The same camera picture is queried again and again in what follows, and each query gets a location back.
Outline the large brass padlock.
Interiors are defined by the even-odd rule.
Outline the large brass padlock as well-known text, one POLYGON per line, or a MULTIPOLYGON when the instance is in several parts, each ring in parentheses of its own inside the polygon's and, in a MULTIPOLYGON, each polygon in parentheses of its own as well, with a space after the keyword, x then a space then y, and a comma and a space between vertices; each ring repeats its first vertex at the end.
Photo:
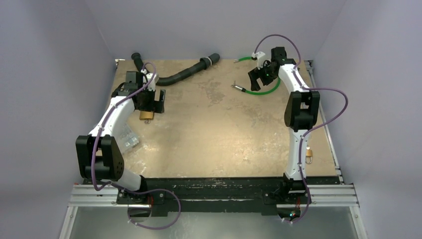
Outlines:
POLYGON ((153 120, 154 119, 154 112, 140 111, 139 112, 139 119, 140 120, 153 120))

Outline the green cable lock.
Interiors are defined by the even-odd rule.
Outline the green cable lock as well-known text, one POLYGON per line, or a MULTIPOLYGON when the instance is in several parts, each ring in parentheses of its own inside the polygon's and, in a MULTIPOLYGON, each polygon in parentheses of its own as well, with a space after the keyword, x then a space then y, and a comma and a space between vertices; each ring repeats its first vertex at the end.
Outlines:
POLYGON ((262 83, 260 79, 258 79, 258 83, 261 87, 261 90, 258 92, 251 91, 250 88, 246 88, 237 84, 235 81, 231 84, 231 87, 248 95, 253 96, 264 96, 275 92, 281 85, 281 80, 279 78, 275 79, 272 83, 262 83))

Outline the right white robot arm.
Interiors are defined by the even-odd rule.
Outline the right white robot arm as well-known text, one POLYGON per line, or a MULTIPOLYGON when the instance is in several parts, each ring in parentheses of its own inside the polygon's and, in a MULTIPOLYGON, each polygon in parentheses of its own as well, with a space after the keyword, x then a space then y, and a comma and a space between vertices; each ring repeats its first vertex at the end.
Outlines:
POLYGON ((298 64, 288 58, 284 47, 271 49, 271 55, 253 52, 252 60, 257 66, 249 71, 251 90, 259 91, 258 80, 268 85, 280 80, 289 98, 284 112, 284 122, 289 131, 289 156, 287 168, 276 193, 287 203, 294 201, 299 193, 306 191, 306 161, 310 130, 317 123, 320 94, 311 91, 299 74, 298 64))

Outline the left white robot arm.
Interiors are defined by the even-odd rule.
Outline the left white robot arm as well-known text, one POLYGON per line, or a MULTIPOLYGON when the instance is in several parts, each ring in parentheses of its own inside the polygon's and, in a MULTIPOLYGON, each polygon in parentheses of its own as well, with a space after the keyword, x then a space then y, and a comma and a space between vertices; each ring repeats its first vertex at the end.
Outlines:
POLYGON ((77 137, 75 145, 80 175, 91 180, 97 191, 113 185, 127 191, 137 204, 148 199, 146 179, 125 167, 117 137, 134 111, 154 109, 158 78, 157 73, 145 69, 128 71, 125 82, 113 90, 100 121, 87 135, 77 137))

